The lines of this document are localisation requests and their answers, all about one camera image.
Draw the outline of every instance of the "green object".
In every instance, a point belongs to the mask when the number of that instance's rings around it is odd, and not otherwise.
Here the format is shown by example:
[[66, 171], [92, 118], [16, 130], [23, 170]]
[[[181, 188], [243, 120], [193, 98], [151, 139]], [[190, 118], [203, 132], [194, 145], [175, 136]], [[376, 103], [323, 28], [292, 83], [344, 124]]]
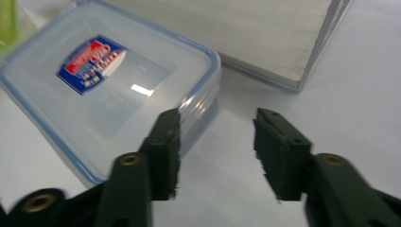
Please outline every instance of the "green object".
[[7, 49], [17, 40], [17, 19], [14, 0], [0, 0], [0, 50]]

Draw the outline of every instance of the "container lid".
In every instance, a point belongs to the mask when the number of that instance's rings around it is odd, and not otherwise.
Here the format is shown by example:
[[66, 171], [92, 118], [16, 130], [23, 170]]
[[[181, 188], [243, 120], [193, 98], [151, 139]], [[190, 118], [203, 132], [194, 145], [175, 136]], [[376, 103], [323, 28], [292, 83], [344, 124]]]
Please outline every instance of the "container lid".
[[137, 151], [157, 115], [185, 108], [218, 54], [108, 3], [71, 5], [1, 63], [11, 97], [90, 183]]

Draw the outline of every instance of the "white table surface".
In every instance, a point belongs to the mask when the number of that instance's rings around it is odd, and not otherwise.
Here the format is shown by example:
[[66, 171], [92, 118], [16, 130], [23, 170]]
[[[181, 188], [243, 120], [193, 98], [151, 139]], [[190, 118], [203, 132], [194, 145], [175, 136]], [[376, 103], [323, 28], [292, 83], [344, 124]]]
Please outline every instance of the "white table surface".
[[[38, 26], [67, 2], [20, 1]], [[153, 203], [154, 226], [307, 226], [303, 203], [279, 204], [254, 158], [257, 107], [286, 117], [314, 153], [346, 157], [371, 186], [401, 198], [400, 11], [399, 0], [354, 0], [298, 94], [224, 69], [218, 112], [182, 162], [177, 199]], [[40, 188], [85, 190], [3, 90], [0, 155], [7, 210]]]

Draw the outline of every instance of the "clear plastic container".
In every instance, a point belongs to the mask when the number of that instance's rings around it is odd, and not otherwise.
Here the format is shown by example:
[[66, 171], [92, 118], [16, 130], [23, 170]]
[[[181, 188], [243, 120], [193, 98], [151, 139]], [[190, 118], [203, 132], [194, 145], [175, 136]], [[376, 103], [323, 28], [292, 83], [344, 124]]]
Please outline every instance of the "clear plastic container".
[[[106, 41], [94, 44], [98, 37]], [[87, 79], [82, 72], [114, 44], [119, 57]], [[71, 65], [74, 74], [61, 73]], [[215, 99], [220, 74], [216, 51], [107, 3], [81, 1], [6, 59], [0, 81], [81, 179], [96, 184], [116, 156], [139, 149], [159, 113], [180, 108], [185, 139]], [[71, 78], [95, 85], [80, 90]]]

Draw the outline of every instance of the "label sticker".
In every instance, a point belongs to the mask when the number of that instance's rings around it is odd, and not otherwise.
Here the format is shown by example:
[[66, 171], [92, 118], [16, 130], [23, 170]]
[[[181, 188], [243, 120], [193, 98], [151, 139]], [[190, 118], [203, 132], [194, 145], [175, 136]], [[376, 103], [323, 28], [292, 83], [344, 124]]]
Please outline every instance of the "label sticker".
[[126, 52], [126, 47], [99, 35], [68, 56], [57, 76], [82, 95], [111, 76]]

